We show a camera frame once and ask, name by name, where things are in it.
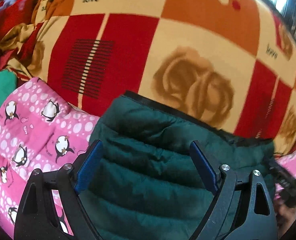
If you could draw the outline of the dark green puffer jacket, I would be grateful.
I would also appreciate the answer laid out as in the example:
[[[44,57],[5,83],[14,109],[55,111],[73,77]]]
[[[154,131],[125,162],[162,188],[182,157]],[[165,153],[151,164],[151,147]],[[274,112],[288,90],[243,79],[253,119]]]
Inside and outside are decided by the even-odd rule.
[[[232,135],[133,92],[113,100],[90,139],[102,141],[104,155],[80,199],[104,239],[192,235],[213,199],[189,155],[195,140],[235,171],[259,170],[275,194],[264,165],[272,140]]]

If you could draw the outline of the red cream rose blanket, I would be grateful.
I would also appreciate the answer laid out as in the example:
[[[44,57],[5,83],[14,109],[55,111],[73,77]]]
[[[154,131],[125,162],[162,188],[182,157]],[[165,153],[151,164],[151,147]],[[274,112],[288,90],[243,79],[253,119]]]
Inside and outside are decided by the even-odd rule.
[[[260,0],[37,0],[6,68],[102,115],[129,90],[296,150],[296,42]]]

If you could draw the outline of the pink penguin quilt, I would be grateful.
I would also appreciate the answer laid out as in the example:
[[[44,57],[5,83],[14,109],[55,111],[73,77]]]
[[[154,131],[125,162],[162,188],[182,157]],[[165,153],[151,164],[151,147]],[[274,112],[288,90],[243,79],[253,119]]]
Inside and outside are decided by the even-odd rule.
[[[0,108],[0,226],[13,236],[17,209],[35,169],[58,170],[87,150],[99,117],[72,107],[40,78]]]

